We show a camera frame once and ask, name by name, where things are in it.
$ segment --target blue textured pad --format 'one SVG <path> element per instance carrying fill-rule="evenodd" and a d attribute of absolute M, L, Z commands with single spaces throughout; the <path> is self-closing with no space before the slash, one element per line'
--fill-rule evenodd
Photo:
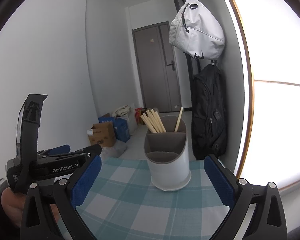
<path fill-rule="evenodd" d="M 70 201 L 73 208 L 76 208 L 77 206 L 81 206 L 83 204 L 100 170 L 101 158 L 99 155 L 97 155 L 71 190 Z"/>
<path fill-rule="evenodd" d="M 226 176 L 223 175 L 222 171 L 209 156 L 204 159 L 204 170 L 206 171 L 222 203 L 229 208 L 233 208 L 235 204 L 234 189 Z"/>
<path fill-rule="evenodd" d="M 63 146 L 59 146 L 57 148 L 50 149 L 49 155 L 69 153 L 70 150 L 71 150 L 70 146 L 65 144 Z"/>

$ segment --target black bag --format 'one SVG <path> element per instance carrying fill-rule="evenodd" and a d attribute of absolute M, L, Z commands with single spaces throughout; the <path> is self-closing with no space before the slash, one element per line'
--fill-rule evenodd
<path fill-rule="evenodd" d="M 207 65 L 194 76 L 192 95 L 192 148 L 197 160 L 225 153 L 227 145 L 226 94 L 220 70 Z"/>

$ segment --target floor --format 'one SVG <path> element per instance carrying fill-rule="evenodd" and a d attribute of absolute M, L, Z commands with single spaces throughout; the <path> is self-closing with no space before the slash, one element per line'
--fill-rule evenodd
<path fill-rule="evenodd" d="M 178 112 L 174 113 L 164 113 L 160 114 L 160 116 L 167 116 L 167 115 L 174 115 L 178 116 Z M 182 114 L 182 120 L 186 124 L 188 140 L 191 138 L 191 112 L 184 112 Z M 130 140 L 127 141 L 128 148 L 127 150 L 121 155 L 120 158 L 122 159 L 130 159 L 130 160 L 145 160 L 146 156 L 143 149 L 144 139 L 147 132 L 147 127 L 145 125 L 140 125 L 138 130 L 136 131 L 135 135 L 131 136 Z M 195 161 L 195 157 L 192 152 L 192 145 L 189 142 L 189 160 Z"/>

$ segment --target table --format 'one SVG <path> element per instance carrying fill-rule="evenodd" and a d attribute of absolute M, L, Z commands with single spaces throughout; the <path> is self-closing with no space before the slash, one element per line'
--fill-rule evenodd
<path fill-rule="evenodd" d="M 218 197 L 203 161 L 190 162 L 192 178 L 181 190 L 151 183 L 145 160 L 110 158 L 78 213 L 98 240 L 208 240 L 229 211 Z M 61 233 L 69 233 L 62 221 Z"/>

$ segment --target teal and white tablecloth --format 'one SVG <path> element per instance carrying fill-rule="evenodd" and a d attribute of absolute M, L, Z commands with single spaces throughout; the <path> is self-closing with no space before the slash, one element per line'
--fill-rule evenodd
<path fill-rule="evenodd" d="M 151 183 L 146 161 L 110 158 L 77 211 L 98 240 L 208 240 L 229 208 L 203 161 L 190 162 L 190 169 L 186 187 L 164 192 Z M 62 221 L 59 227 L 70 239 Z"/>

